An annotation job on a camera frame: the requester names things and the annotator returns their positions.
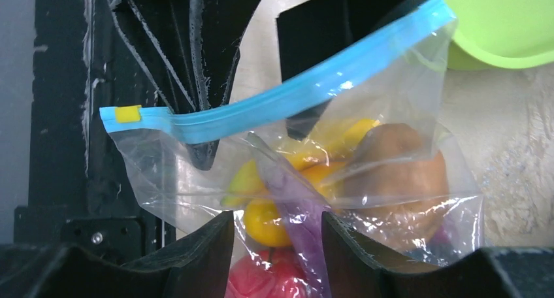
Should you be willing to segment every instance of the plastic bag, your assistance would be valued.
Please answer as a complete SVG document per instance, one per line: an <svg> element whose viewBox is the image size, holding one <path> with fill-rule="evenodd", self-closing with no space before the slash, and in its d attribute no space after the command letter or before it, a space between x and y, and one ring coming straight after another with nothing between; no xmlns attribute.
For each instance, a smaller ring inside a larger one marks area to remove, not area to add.
<svg viewBox="0 0 554 298"><path fill-rule="evenodd" d="M439 265L480 245L481 194L436 128L454 26L430 0L258 96L186 115L111 107L101 117L143 208L185 232L236 210L228 297L329 297L322 210ZM287 137L285 118L329 100L305 139ZM194 168L185 144L216 139L213 168Z"/></svg>

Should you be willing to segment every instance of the brown round object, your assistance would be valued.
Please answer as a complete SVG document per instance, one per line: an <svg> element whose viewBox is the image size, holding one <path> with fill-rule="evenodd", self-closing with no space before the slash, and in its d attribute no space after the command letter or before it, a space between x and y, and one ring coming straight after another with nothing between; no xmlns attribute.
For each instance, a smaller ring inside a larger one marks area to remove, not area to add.
<svg viewBox="0 0 554 298"><path fill-rule="evenodd" d="M353 168L361 164L407 157L422 149L421 137L405 124L385 124L368 132L358 145ZM416 202L357 211L369 237L397 251L425 246L441 226L448 210L446 164L441 152L431 160L383 163L344 180L350 197L394 196Z"/></svg>

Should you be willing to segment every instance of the green bowl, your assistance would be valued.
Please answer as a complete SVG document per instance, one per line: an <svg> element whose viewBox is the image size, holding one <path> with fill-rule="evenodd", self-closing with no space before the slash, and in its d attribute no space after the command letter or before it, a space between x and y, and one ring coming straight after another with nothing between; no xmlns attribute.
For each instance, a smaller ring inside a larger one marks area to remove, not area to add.
<svg viewBox="0 0 554 298"><path fill-rule="evenodd" d="M448 67L523 69L554 61L554 0L445 0L459 19Z"/></svg>

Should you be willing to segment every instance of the red apple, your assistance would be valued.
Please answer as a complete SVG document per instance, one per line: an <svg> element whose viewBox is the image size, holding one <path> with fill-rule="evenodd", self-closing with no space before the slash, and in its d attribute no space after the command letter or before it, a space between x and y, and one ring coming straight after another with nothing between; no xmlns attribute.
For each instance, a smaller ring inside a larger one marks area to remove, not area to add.
<svg viewBox="0 0 554 298"><path fill-rule="evenodd" d="M225 298L307 298L306 277L294 251L247 255L229 272Z"/></svg>

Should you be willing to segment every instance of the screw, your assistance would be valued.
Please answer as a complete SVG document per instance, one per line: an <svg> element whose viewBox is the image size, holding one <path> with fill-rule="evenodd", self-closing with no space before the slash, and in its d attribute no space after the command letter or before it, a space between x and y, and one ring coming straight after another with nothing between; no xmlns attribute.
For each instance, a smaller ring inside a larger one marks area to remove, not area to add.
<svg viewBox="0 0 554 298"><path fill-rule="evenodd" d="M90 239L93 244L101 244L102 240L104 240L104 236L99 232L92 234L92 238Z"/></svg>

